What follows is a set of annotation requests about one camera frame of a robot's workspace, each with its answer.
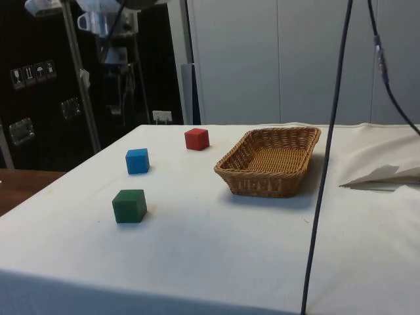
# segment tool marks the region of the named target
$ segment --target metal pole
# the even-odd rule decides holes
[[[142,85],[142,92],[143,92],[143,103],[144,103],[144,109],[146,110],[146,118],[147,118],[147,124],[150,125],[150,112],[149,112],[149,105],[147,104],[147,97],[146,97],[146,86],[144,85],[144,78],[143,78],[143,68],[142,68],[142,62],[140,60],[140,54],[138,53],[138,44],[137,44],[137,34],[134,36],[134,50],[136,54],[136,61],[138,66],[138,72],[140,73],[140,84]]]
[[[79,44],[77,42],[77,37],[75,33],[72,10],[70,8],[69,0],[62,0],[62,10],[64,17],[64,24],[66,25],[68,42],[70,44],[70,51],[72,52],[74,70],[77,76],[77,84],[79,85],[79,92],[81,96],[81,101],[83,104],[83,109],[85,111],[85,117],[87,122],[87,127],[89,129],[89,135],[92,142],[93,152],[96,154],[100,151],[100,143],[98,137],[98,131],[96,129],[95,117],[93,115],[91,98],[89,97],[89,91],[83,78],[80,76],[80,70],[83,69],[83,64],[81,62]]]
[[[6,162],[6,167],[8,169],[14,169],[13,159],[11,156],[11,152],[9,151],[9,146],[7,145],[5,132],[3,130],[3,125],[1,124],[0,120],[0,151],[3,154],[3,158]]]

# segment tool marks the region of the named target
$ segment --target green cube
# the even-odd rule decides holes
[[[117,223],[140,222],[147,212],[143,190],[120,190],[112,200]]]

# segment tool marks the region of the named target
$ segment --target wooden floor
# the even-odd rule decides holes
[[[64,174],[63,172],[0,169],[0,216]]]

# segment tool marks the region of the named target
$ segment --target black wire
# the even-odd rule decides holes
[[[392,91],[391,88],[389,86],[389,83],[385,83],[385,88],[387,89],[387,93],[389,95],[389,98],[391,99],[391,102],[394,104],[396,110],[398,111],[398,113],[400,113],[401,117],[406,121],[406,123],[420,136],[420,130],[413,124],[413,122],[408,118],[408,116],[406,115],[406,113],[404,113],[404,111],[402,110],[402,108],[400,107],[400,105],[398,105]]]
[[[310,239],[308,264],[306,265],[306,274],[305,274],[305,277],[304,277],[301,315],[305,315],[306,302],[308,300],[308,288],[309,288],[310,271],[311,271],[311,268],[312,268],[312,260],[314,258],[316,232],[317,232],[317,229],[318,229],[318,221],[319,221],[319,218],[320,218],[322,196],[324,194],[324,187],[325,187],[325,184],[326,184],[328,162],[329,162],[329,152],[330,152],[330,149],[331,149],[331,141],[333,139],[335,116],[337,115],[337,107],[338,107],[338,103],[339,103],[340,87],[341,87],[341,75],[343,73],[344,52],[345,52],[345,47],[346,47],[347,31],[348,31],[348,25],[349,25],[349,22],[350,22],[350,15],[351,15],[351,12],[352,12],[352,6],[353,6],[353,0],[348,0],[346,18],[345,18],[345,23],[344,23],[344,28],[343,28],[343,35],[341,37],[339,64],[338,64],[338,68],[337,68],[337,77],[335,78],[335,91],[334,91],[334,99],[333,99],[333,108],[332,108],[332,111],[331,111],[331,119],[329,121],[327,144],[325,146],[324,164],[322,166],[321,183],[320,183],[320,189],[318,191],[318,199],[316,200],[314,224],[312,225],[312,236],[311,236],[311,239]]]
[[[108,36],[105,39],[105,44],[104,44],[104,47],[102,48],[102,53],[101,53],[101,57],[100,57],[100,62],[102,64],[105,62],[106,56],[108,55],[108,51],[110,50],[110,46],[111,46],[112,35],[114,34],[114,32],[116,30],[118,22],[121,19],[121,15],[123,14],[123,10],[124,10],[124,8],[125,8],[125,6],[127,5],[128,2],[129,2],[129,0],[124,0],[124,2],[122,2],[121,6],[118,9],[117,15],[115,16],[114,23],[112,24],[111,29],[108,33]]]
[[[375,20],[375,15],[373,14],[372,1],[367,0],[367,5],[369,7],[369,15],[370,15],[371,23],[372,23],[373,34],[374,34],[375,37],[377,37],[378,36],[378,31],[377,31],[377,24],[376,24],[376,20]],[[386,69],[385,59],[383,59],[381,62],[383,63],[383,66]],[[394,104],[394,107],[396,108],[397,112],[401,115],[401,117],[404,119],[404,121],[420,136],[420,130],[413,124],[413,122],[409,119],[409,117],[406,115],[406,113],[404,113],[404,111],[402,110],[400,105],[398,105],[398,102],[396,101],[396,99],[394,97],[394,94],[391,91],[391,87],[389,86],[388,75],[386,74],[386,76],[387,76],[387,79],[385,80],[384,84],[385,84],[385,88],[387,89],[388,96],[391,99],[391,102]]]
[[[372,29],[374,36],[378,35],[378,29],[376,27],[376,21],[375,16],[373,15],[373,7],[372,7],[372,1],[368,1],[367,5],[369,6],[369,15],[370,15],[370,22],[372,23]]]

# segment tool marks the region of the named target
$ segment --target sticker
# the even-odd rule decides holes
[[[22,68],[26,85],[32,85],[37,82],[33,66],[25,66]]]
[[[47,74],[45,73],[45,66],[43,62],[35,64],[35,76],[38,82],[44,82],[47,80]]]
[[[57,77],[57,73],[55,72],[55,65],[52,60],[45,62],[45,71],[47,73],[48,79],[55,79]]]
[[[22,69],[14,69],[10,71],[10,76],[12,77],[13,89],[18,90],[22,87],[25,87],[24,76],[22,74]]]

